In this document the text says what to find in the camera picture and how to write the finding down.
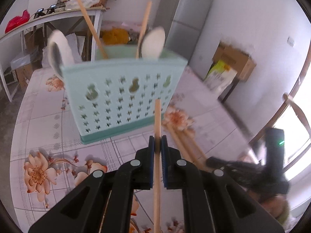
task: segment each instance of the basket base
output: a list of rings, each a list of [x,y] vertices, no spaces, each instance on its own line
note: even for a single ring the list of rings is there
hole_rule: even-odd
[[[94,143],[103,139],[106,139],[108,137],[114,137],[126,132],[130,132],[148,125],[151,125],[155,122],[154,117],[147,117],[142,120],[127,123],[119,127],[110,128],[107,130],[98,131],[86,136],[81,136],[82,144],[89,144]]]

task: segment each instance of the white spoon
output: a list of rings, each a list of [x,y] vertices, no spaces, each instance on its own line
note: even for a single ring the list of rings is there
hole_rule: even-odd
[[[64,34],[54,30],[48,39],[48,61],[58,78],[63,80],[60,65],[71,66],[75,63],[73,53]]]
[[[148,32],[140,47],[142,58],[158,59],[163,51],[165,42],[165,32],[162,26],[156,27]]]

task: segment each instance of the floral tablecloth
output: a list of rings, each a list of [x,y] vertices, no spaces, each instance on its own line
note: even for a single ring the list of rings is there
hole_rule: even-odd
[[[207,157],[236,160],[248,145],[211,92],[186,67],[168,111],[181,110]],[[177,148],[169,133],[169,146]],[[113,171],[148,146],[153,126],[83,145],[62,82],[50,68],[36,70],[16,120],[10,185],[20,228],[29,227],[96,169]],[[153,190],[136,190],[131,232],[152,232]],[[183,232],[180,190],[161,187],[161,230]]]

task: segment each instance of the brown cardboard box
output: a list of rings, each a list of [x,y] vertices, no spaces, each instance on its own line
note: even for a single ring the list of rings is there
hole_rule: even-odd
[[[222,42],[219,43],[213,56],[213,61],[223,60],[237,71],[237,78],[246,81],[254,70],[256,64],[246,53]]]
[[[27,88],[30,78],[34,70],[41,68],[41,61],[35,61],[28,65],[16,69],[17,78],[21,88]]]

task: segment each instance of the white desk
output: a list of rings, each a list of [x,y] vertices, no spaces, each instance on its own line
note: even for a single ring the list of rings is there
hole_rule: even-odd
[[[106,11],[105,8],[89,8],[89,9],[86,9],[87,10],[87,13],[89,16],[95,16],[94,18],[94,28],[95,30],[97,30],[97,34],[99,36],[100,34],[100,27],[101,27],[101,22],[102,22],[102,19],[103,19],[103,12]],[[55,20],[58,20],[58,19],[63,19],[63,18],[70,18],[70,17],[81,17],[82,16],[82,13],[80,10],[66,10],[66,11],[61,11],[61,12],[56,12],[56,13],[52,13],[52,14],[49,14],[49,15],[46,15],[46,16],[42,16],[42,17],[39,17],[39,18],[36,18],[36,19],[33,19],[33,20],[29,20],[28,22],[16,27],[15,29],[9,31],[8,33],[6,33],[5,35],[3,35],[1,38],[0,38],[0,43],[2,43],[3,41],[9,39],[10,37],[16,35],[16,34],[19,34],[21,32],[23,32],[24,30],[28,29],[28,28],[31,28],[31,27],[34,27],[34,26],[37,26],[39,24],[42,24],[42,23],[46,23],[46,22],[50,22],[50,21],[55,21]],[[22,49],[24,48],[24,41],[23,41],[23,38],[21,39],[21,44],[22,44]],[[95,50],[96,50],[96,41],[95,39],[93,38],[92,39],[92,49],[91,49],[91,60],[95,60]],[[0,77],[1,77],[1,81],[2,81],[2,84],[4,86],[4,90],[7,94],[7,97],[9,98],[9,101],[12,102],[12,98],[13,96],[15,95],[16,93],[16,90],[17,90],[17,87],[14,89],[14,91],[12,92],[12,94],[10,94],[9,92],[9,89],[7,88],[7,84],[5,82],[5,79],[4,79],[4,74],[3,74],[3,68],[2,68],[2,65],[0,63]]]

